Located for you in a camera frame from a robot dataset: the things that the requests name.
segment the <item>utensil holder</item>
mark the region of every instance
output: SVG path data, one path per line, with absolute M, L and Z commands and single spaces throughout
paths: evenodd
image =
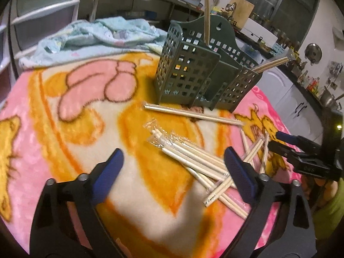
M 233 112 L 261 74 L 258 64 L 242 52 L 230 23 L 210 17 L 210 45 L 203 42 L 204 17 L 171 21 L 154 86 L 158 103 L 202 106 Z

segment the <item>metal screw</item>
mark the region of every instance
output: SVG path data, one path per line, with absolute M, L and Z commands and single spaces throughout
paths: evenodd
M 262 180 L 262 181 L 269 181 L 269 176 L 266 175 L 266 174 L 261 174 L 259 175 L 259 178 Z
M 301 183 L 298 180 L 293 180 L 291 183 L 297 187 L 301 185 Z
M 46 181 L 46 185 L 48 185 L 48 186 L 53 185 L 55 183 L 56 183 L 56 181 L 53 178 L 50 178 Z
M 88 179 L 88 174 L 81 174 L 78 176 L 78 180 L 85 181 Z

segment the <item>fleece blanket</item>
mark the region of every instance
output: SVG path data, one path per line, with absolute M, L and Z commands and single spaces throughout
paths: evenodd
M 97 211 L 111 236 L 120 238 L 133 257 L 216 258 L 233 240 L 244 220 L 219 201 L 205 208 L 206 189 L 147 141 L 150 134 L 143 125 L 155 118 L 167 132 L 219 157 L 228 146 L 244 153 L 240 129 L 143 110 L 142 101 L 156 102 L 153 81 L 158 62 L 153 54 L 130 53 L 20 76 L 0 112 L 0 214 L 27 252 L 46 180 L 70 181 L 89 173 L 117 147 L 124 151 L 125 162 Z M 250 144 L 265 130 L 271 139 L 278 130 L 288 132 L 258 87 L 233 114 L 201 107 L 197 111 L 244 121 Z M 257 169 L 262 155 L 260 150 L 254 158 Z M 283 182 L 299 179 L 291 165 L 273 153 L 266 171 Z M 235 189 L 227 193 L 249 211 Z M 271 209 L 257 247 L 266 243 L 277 208 Z
M 77 20 L 42 39 L 32 55 L 19 59 L 19 65 L 26 70 L 130 51 L 161 54 L 166 34 L 144 19 Z

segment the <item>crumpled cloth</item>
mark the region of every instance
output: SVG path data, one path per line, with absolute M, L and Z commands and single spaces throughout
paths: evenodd
M 167 33 L 144 19 L 77 20 L 42 39 L 34 54 L 19 59 L 23 69 L 43 68 L 94 57 L 146 51 L 161 54 Z

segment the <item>wooden cutting board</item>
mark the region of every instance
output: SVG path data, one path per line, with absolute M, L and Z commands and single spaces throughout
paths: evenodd
M 229 3 L 233 4 L 234 2 L 237 3 L 237 6 L 233 15 L 233 20 L 237 22 L 236 27 L 242 29 L 255 5 L 246 0 L 231 0 Z

